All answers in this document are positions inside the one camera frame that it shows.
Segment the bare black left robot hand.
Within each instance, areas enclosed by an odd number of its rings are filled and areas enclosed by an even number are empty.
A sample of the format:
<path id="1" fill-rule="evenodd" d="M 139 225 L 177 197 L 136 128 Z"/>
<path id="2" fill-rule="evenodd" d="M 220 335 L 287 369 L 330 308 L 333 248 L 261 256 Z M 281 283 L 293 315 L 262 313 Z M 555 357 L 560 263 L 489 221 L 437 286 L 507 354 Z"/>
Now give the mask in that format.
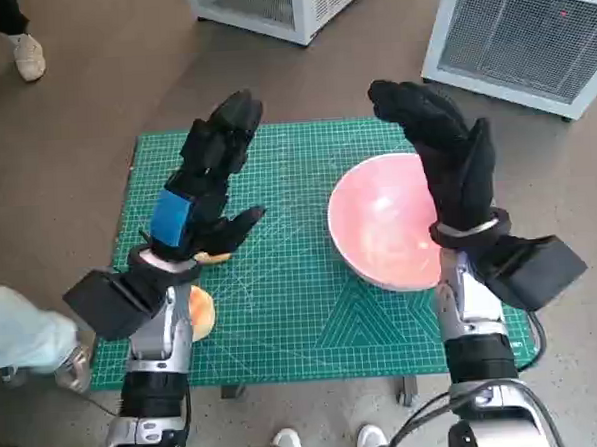
<path id="1" fill-rule="evenodd" d="M 266 208 L 224 215 L 229 178 L 248 158 L 263 114 L 250 90 L 239 90 L 207 119 L 193 121 L 181 149 L 182 163 L 165 181 L 149 222 L 148 244 L 161 260 L 184 262 L 198 254 L 235 252 Z"/>

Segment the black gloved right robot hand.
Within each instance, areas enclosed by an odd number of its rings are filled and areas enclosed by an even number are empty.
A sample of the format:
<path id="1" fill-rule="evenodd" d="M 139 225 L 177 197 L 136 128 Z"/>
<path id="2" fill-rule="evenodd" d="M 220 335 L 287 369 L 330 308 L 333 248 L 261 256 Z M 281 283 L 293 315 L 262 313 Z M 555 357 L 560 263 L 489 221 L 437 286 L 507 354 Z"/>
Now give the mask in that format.
<path id="1" fill-rule="evenodd" d="M 411 81 L 374 80 L 368 98 L 377 118 L 401 126 L 419 155 L 438 221 L 466 232 L 493 219 L 488 119 L 469 126 L 449 97 Z"/>

